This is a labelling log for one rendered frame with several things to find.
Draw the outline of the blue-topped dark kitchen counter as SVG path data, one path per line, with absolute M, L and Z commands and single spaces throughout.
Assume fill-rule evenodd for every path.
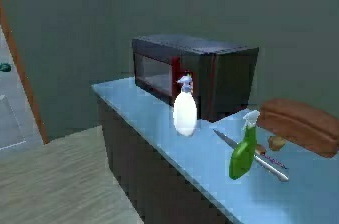
M 93 90 L 235 221 L 339 224 L 339 152 L 323 158 L 288 143 L 271 155 L 285 166 L 287 182 L 258 163 L 234 181 L 228 177 L 232 149 L 215 132 L 239 141 L 242 112 L 213 124 L 203 121 L 193 136 L 183 137 L 174 129 L 172 108 L 137 87 L 132 77 L 95 84 Z

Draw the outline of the silver kitchen knife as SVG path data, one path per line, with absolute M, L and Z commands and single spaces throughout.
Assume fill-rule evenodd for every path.
M 214 132 L 216 133 L 216 135 L 220 139 L 222 139 L 234 151 L 235 147 L 238 145 L 237 142 L 235 142 L 233 139 L 229 138 L 227 135 L 225 135 L 224 133 L 222 133 L 218 130 L 214 130 Z M 276 169 L 269 162 L 266 162 L 265 160 L 263 160 L 256 152 L 254 153 L 253 162 L 254 161 L 256 161 L 258 164 L 260 164 L 264 169 L 269 171 L 271 174 L 275 175 L 281 182 L 287 182 L 289 180 L 289 177 L 286 174 L 284 174 L 280 170 Z

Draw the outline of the white spray bottle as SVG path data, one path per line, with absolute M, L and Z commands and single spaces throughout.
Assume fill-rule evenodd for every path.
M 173 122 L 176 131 L 185 137 L 190 137 L 197 124 L 197 106 L 193 93 L 193 80 L 190 74 L 182 76 L 178 81 L 181 85 L 173 105 Z

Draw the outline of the black microwave oven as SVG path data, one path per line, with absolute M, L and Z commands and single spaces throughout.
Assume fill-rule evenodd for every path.
M 199 119 L 215 122 L 249 104 L 259 49 L 184 34 L 131 41 L 137 86 L 171 105 L 189 74 Z

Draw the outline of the green spray bottle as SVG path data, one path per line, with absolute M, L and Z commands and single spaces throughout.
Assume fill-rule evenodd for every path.
M 256 127 L 259 116 L 260 112 L 253 110 L 243 117 L 244 137 L 235 147 L 229 164 L 229 177 L 233 180 L 241 178 L 251 168 L 257 147 Z

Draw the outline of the small tan potato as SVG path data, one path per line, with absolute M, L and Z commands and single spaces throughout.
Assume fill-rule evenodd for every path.
M 272 151 L 280 151 L 286 144 L 286 140 L 280 136 L 270 136 L 268 138 L 268 145 Z

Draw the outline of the thin purple pencil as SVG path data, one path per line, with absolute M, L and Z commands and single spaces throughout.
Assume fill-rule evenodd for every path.
M 263 156 L 264 158 L 266 158 L 267 160 L 269 160 L 271 163 L 274 163 L 274 164 L 282 167 L 283 169 L 288 169 L 283 163 L 281 163 L 277 159 L 270 157 L 270 156 L 266 155 L 265 153 L 262 153 L 260 155 Z

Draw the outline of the brown bread loaf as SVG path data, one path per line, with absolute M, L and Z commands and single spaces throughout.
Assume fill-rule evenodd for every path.
M 257 125 L 322 157 L 339 151 L 339 119 L 303 102 L 268 100 L 260 108 Z

